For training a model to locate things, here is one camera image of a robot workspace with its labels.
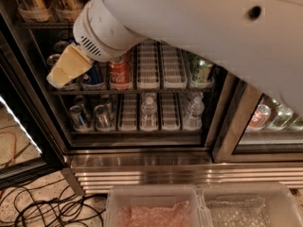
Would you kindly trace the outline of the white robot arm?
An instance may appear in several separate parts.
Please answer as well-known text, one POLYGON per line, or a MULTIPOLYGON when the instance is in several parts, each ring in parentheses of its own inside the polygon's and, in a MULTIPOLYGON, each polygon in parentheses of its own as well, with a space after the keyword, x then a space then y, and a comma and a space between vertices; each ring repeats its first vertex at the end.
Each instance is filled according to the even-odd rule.
POLYGON ((62 88, 147 38, 184 49, 303 114, 303 0, 90 0, 47 81, 62 88))

